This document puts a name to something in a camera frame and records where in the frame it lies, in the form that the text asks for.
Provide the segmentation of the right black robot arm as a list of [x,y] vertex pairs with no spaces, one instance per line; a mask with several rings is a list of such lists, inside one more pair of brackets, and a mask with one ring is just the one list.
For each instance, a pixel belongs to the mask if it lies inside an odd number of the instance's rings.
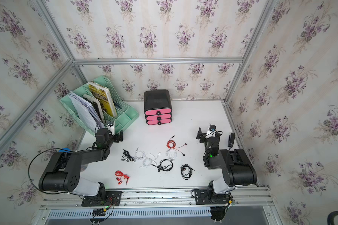
[[204,166],[209,170],[221,170],[222,176],[210,181],[206,190],[194,190],[197,205],[224,204],[232,201],[231,192],[239,185],[248,186],[257,183],[256,171],[243,149],[233,149],[235,133],[230,133],[227,149],[220,149],[222,132],[210,125],[204,133],[199,128],[196,139],[204,144]]

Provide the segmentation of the black pink drawer cabinet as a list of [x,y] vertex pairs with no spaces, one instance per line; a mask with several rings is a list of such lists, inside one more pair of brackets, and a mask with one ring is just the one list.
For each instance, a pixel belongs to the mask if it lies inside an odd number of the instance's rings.
[[[168,90],[160,89],[146,91],[144,93],[144,113],[147,110],[163,109],[163,108],[172,109],[170,93]],[[169,124],[172,122],[172,112],[162,115],[151,115],[151,116],[145,115],[145,119],[147,125],[160,126],[162,124]]]

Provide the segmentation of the red earphones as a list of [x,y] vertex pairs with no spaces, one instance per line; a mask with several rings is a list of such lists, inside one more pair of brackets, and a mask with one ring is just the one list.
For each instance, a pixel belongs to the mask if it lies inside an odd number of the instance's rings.
[[118,185],[121,185],[122,183],[124,183],[125,186],[127,186],[130,176],[128,176],[127,174],[124,174],[123,172],[119,170],[115,172],[115,176],[116,176],[116,180],[118,181]]
[[177,151],[177,153],[179,152],[179,153],[184,157],[185,154],[180,150],[180,148],[182,148],[182,147],[184,147],[184,146],[187,146],[188,143],[184,143],[184,144],[181,145],[181,146],[177,146],[177,144],[176,144],[176,142],[175,142],[175,140],[174,140],[174,137],[175,137],[175,135],[172,136],[172,137],[167,141],[166,146],[167,146],[168,149],[175,149],[175,150]]

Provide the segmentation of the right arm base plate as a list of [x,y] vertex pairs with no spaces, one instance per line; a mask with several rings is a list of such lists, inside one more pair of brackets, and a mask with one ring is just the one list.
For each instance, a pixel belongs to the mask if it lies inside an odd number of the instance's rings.
[[231,193],[216,194],[212,189],[195,188],[191,191],[191,195],[196,205],[229,205],[233,199]]

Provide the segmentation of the pink top drawer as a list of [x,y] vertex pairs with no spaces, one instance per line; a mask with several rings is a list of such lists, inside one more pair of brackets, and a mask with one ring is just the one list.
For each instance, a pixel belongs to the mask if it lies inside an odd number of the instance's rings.
[[147,110],[145,111],[146,116],[151,116],[151,115],[162,115],[162,114],[168,114],[171,113],[172,109],[170,108],[163,108],[163,109],[153,109],[153,110]]

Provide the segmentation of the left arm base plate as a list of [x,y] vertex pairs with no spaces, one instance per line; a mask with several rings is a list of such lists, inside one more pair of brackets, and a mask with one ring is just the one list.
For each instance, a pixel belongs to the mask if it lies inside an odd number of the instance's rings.
[[81,206],[82,207],[95,207],[95,206],[119,206],[122,197],[122,191],[106,191],[105,194],[99,193],[98,196],[94,197],[83,197]]

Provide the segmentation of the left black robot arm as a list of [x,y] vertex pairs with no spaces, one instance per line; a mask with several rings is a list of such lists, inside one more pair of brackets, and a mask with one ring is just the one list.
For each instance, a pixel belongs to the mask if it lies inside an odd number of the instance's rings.
[[99,129],[95,133],[96,141],[91,149],[70,151],[56,148],[48,165],[46,166],[38,185],[31,185],[38,191],[57,195],[70,193],[73,195],[106,198],[106,190],[103,183],[93,182],[86,178],[81,178],[82,165],[104,161],[110,154],[110,148],[115,142],[122,142],[124,132],[112,134],[107,128]]

